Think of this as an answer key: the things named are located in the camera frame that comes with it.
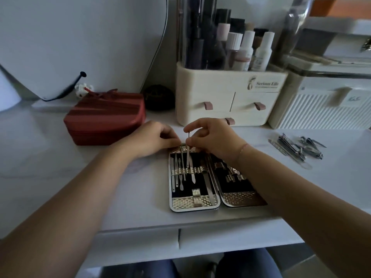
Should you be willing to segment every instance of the cream drawer organizer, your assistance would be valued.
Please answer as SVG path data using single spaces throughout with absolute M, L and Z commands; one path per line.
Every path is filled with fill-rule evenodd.
M 371 76 L 304 77 L 289 71 L 268 122 L 273 129 L 368 129 Z
M 192 70 L 177 65 L 176 115 L 185 126 L 202 117 L 236 126 L 266 123 L 287 77 L 280 72 Z

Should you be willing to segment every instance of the white wall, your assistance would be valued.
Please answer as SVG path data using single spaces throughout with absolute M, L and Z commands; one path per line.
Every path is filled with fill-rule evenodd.
M 274 32 L 278 32 L 277 24 L 282 25 L 285 12 L 291 4 L 292 0 L 218 0 L 217 7 L 232 9 L 232 17 L 244 18 L 246 22 L 255 23 L 255 27 L 268 29 L 274 27 Z M 145 87 L 152 84 L 162 84 L 175 90 L 175 24 L 176 0 L 169 0 L 165 36 L 144 84 Z

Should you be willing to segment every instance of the red cosmetic bag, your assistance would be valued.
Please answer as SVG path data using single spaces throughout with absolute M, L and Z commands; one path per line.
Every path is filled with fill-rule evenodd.
M 110 145 L 130 135 L 145 120 L 143 95 L 110 90 L 88 93 L 63 121 L 76 145 Z

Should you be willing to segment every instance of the pink leather pull tab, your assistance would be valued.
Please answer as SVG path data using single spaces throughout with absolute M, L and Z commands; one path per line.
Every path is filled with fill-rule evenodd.
M 254 104 L 255 104 L 256 109 L 259 111 L 267 109 L 267 107 L 261 102 L 254 102 Z
M 213 104 L 211 102 L 204 102 L 206 110 L 213 110 Z
M 233 126 L 236 123 L 233 118 L 226 118 L 225 120 L 227 121 L 227 124 L 230 126 Z

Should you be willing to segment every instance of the drawer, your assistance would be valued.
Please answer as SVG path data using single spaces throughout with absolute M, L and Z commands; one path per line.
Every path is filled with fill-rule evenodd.
M 192 93 L 190 98 L 190 110 L 208 112 L 229 112 L 233 101 L 234 92 L 217 92 L 217 93 Z
M 231 112 L 252 112 L 260 115 L 269 115 L 278 94 L 279 93 L 236 92 Z

